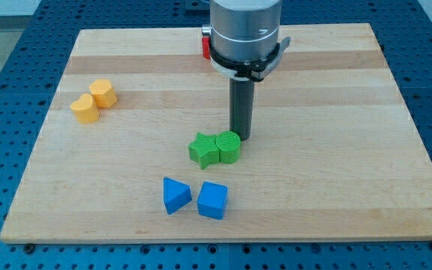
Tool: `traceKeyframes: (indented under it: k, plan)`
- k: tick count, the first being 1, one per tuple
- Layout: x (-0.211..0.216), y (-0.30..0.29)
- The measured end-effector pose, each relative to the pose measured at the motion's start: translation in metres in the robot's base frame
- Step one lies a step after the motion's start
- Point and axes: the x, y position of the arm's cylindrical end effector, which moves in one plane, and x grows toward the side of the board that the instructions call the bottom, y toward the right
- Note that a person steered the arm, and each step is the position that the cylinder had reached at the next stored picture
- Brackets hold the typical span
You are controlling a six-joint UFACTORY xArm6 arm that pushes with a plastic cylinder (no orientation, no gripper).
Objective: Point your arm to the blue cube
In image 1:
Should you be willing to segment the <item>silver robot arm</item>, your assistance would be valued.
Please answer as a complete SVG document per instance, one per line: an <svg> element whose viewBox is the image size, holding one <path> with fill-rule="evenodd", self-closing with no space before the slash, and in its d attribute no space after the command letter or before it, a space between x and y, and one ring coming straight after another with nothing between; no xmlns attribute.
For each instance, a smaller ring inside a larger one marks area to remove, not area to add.
<svg viewBox="0 0 432 270"><path fill-rule="evenodd" d="M210 1L202 36L214 69L234 80L267 76L289 44L278 42L281 8L281 0Z"/></svg>

